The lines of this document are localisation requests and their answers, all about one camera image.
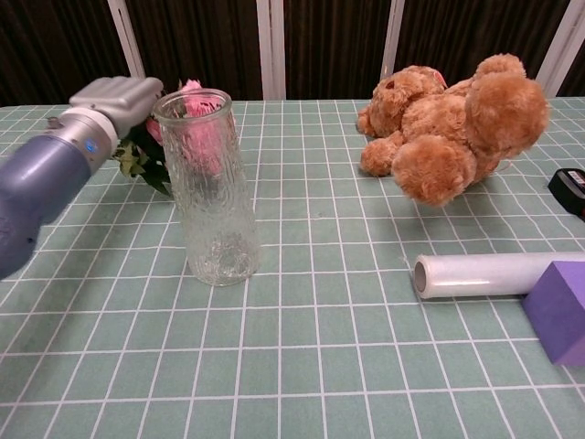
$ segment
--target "green grid tablecloth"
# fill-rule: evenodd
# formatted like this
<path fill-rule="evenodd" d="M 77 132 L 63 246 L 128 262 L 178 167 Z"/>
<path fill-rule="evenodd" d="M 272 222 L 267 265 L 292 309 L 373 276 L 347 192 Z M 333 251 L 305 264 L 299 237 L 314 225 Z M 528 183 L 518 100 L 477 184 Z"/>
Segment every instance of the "green grid tablecloth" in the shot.
<path fill-rule="evenodd" d="M 445 209 L 357 169 L 365 102 L 236 102 L 261 270 L 212 289 L 174 204 L 104 167 L 0 283 L 6 438 L 581 438 L 585 371 L 514 297 L 422 304 L 420 253 L 582 251 L 546 189 L 585 167 L 585 101 Z M 5 159 L 65 107 L 0 110 Z"/>

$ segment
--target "glass vase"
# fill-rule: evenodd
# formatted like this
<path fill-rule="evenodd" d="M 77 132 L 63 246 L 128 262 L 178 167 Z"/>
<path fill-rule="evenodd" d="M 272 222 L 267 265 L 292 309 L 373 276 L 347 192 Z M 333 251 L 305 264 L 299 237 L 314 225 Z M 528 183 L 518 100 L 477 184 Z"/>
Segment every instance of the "glass vase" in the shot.
<path fill-rule="evenodd" d="M 256 272 L 260 245 L 231 99 L 223 91 L 177 91 L 154 106 L 193 275 L 239 283 Z"/>

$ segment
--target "curtain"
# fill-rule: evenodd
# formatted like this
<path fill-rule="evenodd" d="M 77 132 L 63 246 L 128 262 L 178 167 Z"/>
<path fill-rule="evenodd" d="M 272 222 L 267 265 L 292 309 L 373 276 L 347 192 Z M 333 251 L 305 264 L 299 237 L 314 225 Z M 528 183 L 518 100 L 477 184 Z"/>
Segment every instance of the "curtain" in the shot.
<path fill-rule="evenodd" d="M 583 66 L 585 66 L 585 43 L 581 44 L 579 53 L 560 86 L 558 96 L 585 96 L 585 69 Z"/>
<path fill-rule="evenodd" d="M 127 0 L 144 71 L 175 91 L 201 80 L 236 100 L 262 99 L 255 0 Z"/>
<path fill-rule="evenodd" d="M 107 0 L 0 0 L 0 106 L 67 103 L 129 75 Z"/>
<path fill-rule="evenodd" d="M 395 71 L 424 64 L 449 85 L 483 59 L 517 55 L 535 78 L 569 0 L 407 0 Z"/>
<path fill-rule="evenodd" d="M 389 0 L 284 0 L 287 98 L 371 98 L 390 6 Z"/>

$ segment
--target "purple foam block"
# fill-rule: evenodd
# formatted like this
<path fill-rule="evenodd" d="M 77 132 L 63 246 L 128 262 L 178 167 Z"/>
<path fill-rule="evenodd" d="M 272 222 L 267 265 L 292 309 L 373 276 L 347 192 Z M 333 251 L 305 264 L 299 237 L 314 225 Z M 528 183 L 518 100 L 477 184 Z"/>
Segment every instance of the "purple foam block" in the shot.
<path fill-rule="evenodd" d="M 585 366 L 585 262 L 553 262 L 522 306 L 555 364 Z"/>

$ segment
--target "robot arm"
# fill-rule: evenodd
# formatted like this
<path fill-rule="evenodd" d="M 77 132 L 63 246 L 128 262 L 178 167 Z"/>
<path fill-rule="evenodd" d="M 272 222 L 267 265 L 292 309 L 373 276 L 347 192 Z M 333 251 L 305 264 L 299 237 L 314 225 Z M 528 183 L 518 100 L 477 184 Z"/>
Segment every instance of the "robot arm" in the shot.
<path fill-rule="evenodd" d="M 54 221 L 142 122 L 163 89 L 156 78 L 101 78 L 49 118 L 48 129 L 0 167 L 0 279 L 32 256 L 42 225 Z"/>

